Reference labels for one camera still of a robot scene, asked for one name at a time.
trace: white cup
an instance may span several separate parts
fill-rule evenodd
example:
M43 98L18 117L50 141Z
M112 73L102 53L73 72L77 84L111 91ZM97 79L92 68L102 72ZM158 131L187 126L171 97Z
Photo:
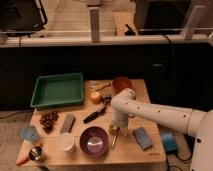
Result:
M59 148L67 154L75 152L75 139L71 133L64 132L59 137Z

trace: blue cup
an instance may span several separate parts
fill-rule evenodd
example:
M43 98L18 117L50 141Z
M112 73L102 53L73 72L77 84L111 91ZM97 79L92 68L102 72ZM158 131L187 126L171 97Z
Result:
M20 136L23 139L30 141L31 143L33 143L39 139L38 131L37 131L36 127L33 125L29 125L26 128L24 128L21 131Z

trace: utensil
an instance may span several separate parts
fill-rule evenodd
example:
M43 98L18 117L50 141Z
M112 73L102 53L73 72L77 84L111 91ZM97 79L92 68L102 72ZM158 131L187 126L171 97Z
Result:
M88 122L90 122L90 121L96 119L98 116L100 116L100 115L102 115L103 113L105 113L106 108L107 108L107 107L104 106L104 105L101 106L101 108L99 108L97 111L95 111L95 112L91 113L89 116L87 116L87 117L83 120L83 122L84 122L84 123L88 123Z
M116 144L116 141L117 141L117 138L118 138L118 132L119 132L119 127L117 127L117 129L116 129L116 133L115 133L115 137L114 137L114 139L113 139L113 142L112 142L112 149L114 150L114 148L115 148L115 144Z
M90 81L90 90L91 91L99 91L106 87L109 87L111 84L102 81Z

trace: small bowl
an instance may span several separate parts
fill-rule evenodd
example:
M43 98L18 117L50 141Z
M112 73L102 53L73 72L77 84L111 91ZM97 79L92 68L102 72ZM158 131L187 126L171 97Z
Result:
M127 77L116 77L112 82L112 86L115 93L118 94L125 88L132 88L132 82Z
M89 127L81 134L80 148L90 157L103 155L108 150L108 147L108 135L101 127Z

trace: box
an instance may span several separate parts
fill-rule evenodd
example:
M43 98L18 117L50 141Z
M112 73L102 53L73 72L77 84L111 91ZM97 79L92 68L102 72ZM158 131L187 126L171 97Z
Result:
M81 105L83 101L83 75L71 73L38 77L30 106L39 110Z

